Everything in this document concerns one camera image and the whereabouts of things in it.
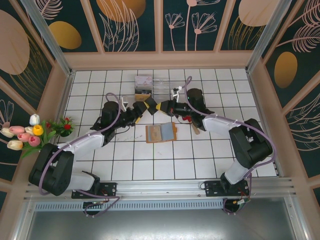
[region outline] vent grille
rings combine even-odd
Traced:
[[[83,210],[84,202],[38,202],[36,212],[75,212]],[[88,211],[106,209],[111,203],[92,206]],[[222,199],[204,200],[162,200],[162,201],[120,201],[109,211],[141,211],[141,210],[200,210],[222,209]]]

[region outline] small box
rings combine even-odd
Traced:
[[[144,101],[152,95],[153,78],[151,76],[135,76],[134,98]]]

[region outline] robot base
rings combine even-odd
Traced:
[[[116,182],[101,182],[99,185],[99,193],[97,195],[101,195],[101,198],[103,199],[104,196],[115,196],[117,193],[117,183]],[[94,197],[84,195],[81,192],[78,191],[72,191],[71,195],[72,199],[92,199]]]
[[[241,180],[238,183],[231,185],[226,191],[220,180],[205,181],[204,189],[207,197],[241,197],[243,192],[245,195],[249,195],[248,182]]]

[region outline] grid floor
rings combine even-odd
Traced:
[[[76,127],[70,136],[60,137],[59,142],[70,141],[89,130],[106,102],[104,94],[126,95],[132,105],[137,75],[170,80],[171,88],[184,85],[186,78],[192,76],[188,88],[201,89],[210,110],[239,121],[249,118],[260,121],[244,69],[77,71],[65,111]],[[169,98],[169,92],[154,96],[157,102]],[[184,101],[181,95],[179,102]],[[177,141],[146,143],[146,125],[171,121],[178,129]],[[190,124],[179,121],[159,111],[154,116],[146,111],[129,131],[116,134],[106,146],[75,159],[73,170],[92,172],[102,181],[219,178],[235,160],[230,140],[213,132],[200,131],[196,135]],[[275,177],[277,170],[270,163],[255,170],[253,176]]]

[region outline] red flower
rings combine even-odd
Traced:
[[[70,124],[66,124],[63,127],[64,127],[65,130],[69,130],[71,128],[71,125]]]

